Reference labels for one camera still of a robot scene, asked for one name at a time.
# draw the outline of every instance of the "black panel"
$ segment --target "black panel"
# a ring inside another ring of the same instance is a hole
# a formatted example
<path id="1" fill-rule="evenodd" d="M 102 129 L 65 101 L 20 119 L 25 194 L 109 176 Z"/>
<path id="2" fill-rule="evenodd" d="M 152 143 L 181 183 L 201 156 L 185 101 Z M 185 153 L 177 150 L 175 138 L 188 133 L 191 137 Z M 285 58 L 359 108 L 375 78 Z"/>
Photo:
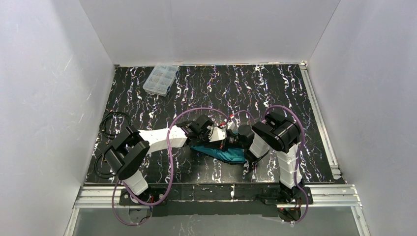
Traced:
<path id="1" fill-rule="evenodd" d="M 160 129 L 169 126 L 181 112 L 196 107 L 213 107 L 226 114 L 249 110 L 260 118 L 270 105 L 290 107 L 303 122 L 306 147 L 302 149 L 302 175 L 306 182 L 334 181 L 320 133 L 313 115 L 307 91 L 298 65 L 222 65 L 181 66 L 179 77 L 166 97 L 147 94 L 142 85 L 153 67 L 122 67 L 116 69 L 115 79 L 106 106 L 111 110 L 128 113 L 132 125 L 139 129 Z M 214 112 L 189 113 L 181 119 L 196 119 L 207 114 L 220 122 Z M 245 114 L 237 116 L 238 124 L 247 124 Z M 107 122 L 114 133 L 127 125 L 123 118 Z M 93 163 L 109 140 L 97 137 L 94 154 L 86 182 L 110 183 L 93 172 Z M 182 183 L 241 183 L 278 182 L 278 160 L 270 152 L 256 167 L 229 165 L 190 148 L 174 150 L 175 179 Z M 108 165 L 99 161 L 100 170 L 107 172 Z M 169 161 L 167 151 L 147 156 L 141 165 L 147 182 L 168 182 Z"/>

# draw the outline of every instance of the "blue fabric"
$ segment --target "blue fabric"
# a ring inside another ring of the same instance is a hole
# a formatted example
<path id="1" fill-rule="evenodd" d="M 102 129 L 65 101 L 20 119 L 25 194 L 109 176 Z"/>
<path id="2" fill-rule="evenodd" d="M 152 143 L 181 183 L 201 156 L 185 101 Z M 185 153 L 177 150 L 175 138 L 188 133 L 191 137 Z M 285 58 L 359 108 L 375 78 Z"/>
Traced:
<path id="1" fill-rule="evenodd" d="M 192 146 L 191 148 L 230 164 L 246 162 L 243 150 L 240 148 L 229 148 L 227 151 L 207 148 L 204 146 Z"/>

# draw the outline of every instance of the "clear plastic container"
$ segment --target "clear plastic container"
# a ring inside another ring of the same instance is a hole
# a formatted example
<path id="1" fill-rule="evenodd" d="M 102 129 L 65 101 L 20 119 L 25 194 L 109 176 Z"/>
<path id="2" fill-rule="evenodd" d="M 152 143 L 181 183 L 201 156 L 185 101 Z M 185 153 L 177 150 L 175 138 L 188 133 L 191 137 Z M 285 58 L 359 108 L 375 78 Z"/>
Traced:
<path id="1" fill-rule="evenodd" d="M 144 90 L 150 94 L 166 96 L 178 74 L 178 66 L 157 65 L 146 79 Z"/>

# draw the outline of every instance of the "gray wall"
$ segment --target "gray wall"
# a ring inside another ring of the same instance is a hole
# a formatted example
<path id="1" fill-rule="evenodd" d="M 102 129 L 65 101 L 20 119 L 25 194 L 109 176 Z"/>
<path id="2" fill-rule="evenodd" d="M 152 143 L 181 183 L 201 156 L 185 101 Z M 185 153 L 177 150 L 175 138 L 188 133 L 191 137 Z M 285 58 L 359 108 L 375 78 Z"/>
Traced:
<path id="1" fill-rule="evenodd" d="M 339 0 L 80 0 L 114 64 L 300 62 Z"/>
<path id="2" fill-rule="evenodd" d="M 342 0 L 308 66 L 372 235 L 415 235 L 417 1 Z"/>
<path id="3" fill-rule="evenodd" d="M 0 2 L 0 235 L 64 233 L 113 73 L 77 0 Z"/>

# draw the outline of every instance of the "purple cable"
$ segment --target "purple cable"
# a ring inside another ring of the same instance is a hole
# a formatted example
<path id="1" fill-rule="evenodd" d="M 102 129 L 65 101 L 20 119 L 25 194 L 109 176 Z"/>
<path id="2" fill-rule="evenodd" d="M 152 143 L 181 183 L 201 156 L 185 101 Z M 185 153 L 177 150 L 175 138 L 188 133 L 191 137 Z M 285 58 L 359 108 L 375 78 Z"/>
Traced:
<path id="1" fill-rule="evenodd" d="M 241 110 L 241 111 L 238 111 L 238 112 L 234 113 L 233 116 L 235 117 L 237 114 L 239 114 L 241 112 L 245 112 L 246 114 L 248 114 L 249 117 L 252 119 L 252 121 L 255 122 L 255 118 L 253 118 L 252 114 L 248 111 Z"/>
<path id="2" fill-rule="evenodd" d="M 123 184 L 124 184 L 124 186 L 126 187 L 127 192 L 129 192 L 129 194 L 130 194 L 130 195 L 131 195 L 134 199 L 136 199 L 136 200 L 137 200 L 140 204 L 142 204 L 142 205 L 146 205 L 146 206 L 156 206 L 156 205 L 160 204 L 161 202 L 163 202 L 163 201 L 165 200 L 165 198 L 168 196 L 168 193 L 169 193 L 169 192 L 170 192 L 170 190 L 171 190 L 172 181 L 174 180 L 174 159 L 173 159 L 173 157 L 172 157 L 171 142 L 170 142 L 170 140 L 169 140 L 169 134 L 170 134 L 170 132 L 171 132 L 171 128 L 172 128 L 172 127 L 176 124 L 176 122 L 179 120 L 179 118 L 181 118 L 183 115 L 185 115 L 185 114 L 187 114 L 187 113 L 189 113 L 189 112 L 192 112 L 192 111 L 198 111 L 198 110 L 210 110 L 210 111 L 215 111 L 215 112 L 218 112 L 218 113 L 220 113 L 220 114 L 224 115 L 224 116 L 226 117 L 226 119 L 227 119 L 227 120 L 230 120 L 230 117 L 228 117 L 228 116 L 227 116 L 226 114 L 224 114 L 223 112 L 221 112 L 221 111 L 219 111 L 219 110 L 217 110 L 217 109 L 208 108 L 208 107 L 193 108 L 193 109 L 187 110 L 187 111 L 185 111 L 185 112 L 183 112 L 183 113 L 179 114 L 179 115 L 178 115 L 178 116 L 174 119 L 174 121 L 171 123 L 170 127 L 168 128 L 168 132 L 167 132 L 168 155 L 169 155 L 169 160 L 170 160 L 170 166 L 171 166 L 171 168 L 170 168 L 170 180 L 169 180 L 169 182 L 168 182 L 167 191 L 165 192 L 164 196 L 163 196 L 161 199 L 159 199 L 159 201 L 157 201 L 157 202 L 154 202 L 154 203 L 146 203 L 146 202 L 144 202 L 144 201 L 140 200 L 138 197 L 136 197 L 136 195 L 135 195 L 135 194 L 133 194 L 132 190 L 130 190 L 130 188 L 127 186 L 127 184 L 123 183 Z"/>
<path id="3" fill-rule="evenodd" d="M 118 181 L 116 181 L 116 184 L 115 184 L 115 188 L 114 188 L 114 190 L 113 190 L 113 195 L 112 195 L 112 209 L 113 209 L 113 213 L 115 214 L 115 217 L 117 218 L 117 220 L 119 220 L 122 224 L 124 224 L 124 225 L 127 225 L 127 226 L 138 226 L 138 225 L 142 225 L 142 224 L 144 224 L 144 223 L 146 223 L 149 219 L 150 219 L 150 217 L 148 217 L 145 221 L 143 221 L 143 222 L 139 222 L 139 223 L 127 223 L 126 221 L 124 221 L 124 220 L 122 220 L 121 218 L 120 218 L 120 216 L 118 216 L 117 215 L 117 213 L 116 213 L 116 209 L 115 209 L 115 194 L 116 194 L 116 189 L 117 189 L 117 186 L 118 186 L 118 184 L 120 183 L 120 181 L 118 180 Z"/>
<path id="4" fill-rule="evenodd" d="M 289 108 L 287 108 L 287 107 L 284 107 L 284 106 L 281 106 L 281 105 L 273 105 L 273 106 L 268 107 L 268 109 L 265 111 L 264 118 L 265 118 L 265 116 L 267 115 L 268 111 L 269 111 L 269 110 L 271 110 L 272 108 L 281 108 L 281 109 L 283 109 L 283 110 L 287 111 L 288 113 L 290 113 L 290 114 L 294 117 L 294 119 L 296 119 L 296 122 L 297 122 L 297 123 L 298 123 L 298 125 L 300 126 L 300 130 L 301 130 L 301 143 L 300 143 L 300 147 L 298 148 L 298 150 L 297 150 L 297 152 L 296 152 L 296 158 L 297 158 L 297 160 L 296 160 L 296 168 L 295 168 L 295 172 L 294 172 L 294 181 L 295 181 L 295 183 L 296 183 L 297 188 L 298 188 L 301 192 L 303 192 L 303 193 L 304 193 L 305 198 L 307 199 L 307 202 L 306 202 L 306 204 L 305 204 L 305 212 L 304 212 L 304 214 L 300 217 L 300 219 L 299 219 L 299 220 L 296 220 L 296 221 L 295 221 L 295 223 L 298 223 L 298 222 L 300 222 L 302 219 L 304 219 L 304 217 L 305 217 L 305 215 L 307 214 L 307 211 L 308 211 L 308 196 L 307 196 L 307 193 L 304 191 L 304 189 L 303 189 L 303 188 L 301 188 L 301 187 L 299 186 L 298 181 L 297 181 L 297 170 L 298 170 L 298 165 L 299 165 L 299 160 L 300 160 L 300 152 L 301 152 L 301 148 L 302 148 L 302 147 L 304 146 L 304 144 L 305 144 L 305 131 L 304 131 L 304 128 L 302 127 L 301 121 L 300 121 L 300 120 L 299 120 L 299 118 L 296 116 L 296 114 L 294 114 L 294 112 L 293 112 L 293 111 L 291 111 L 291 109 L 289 109 Z"/>

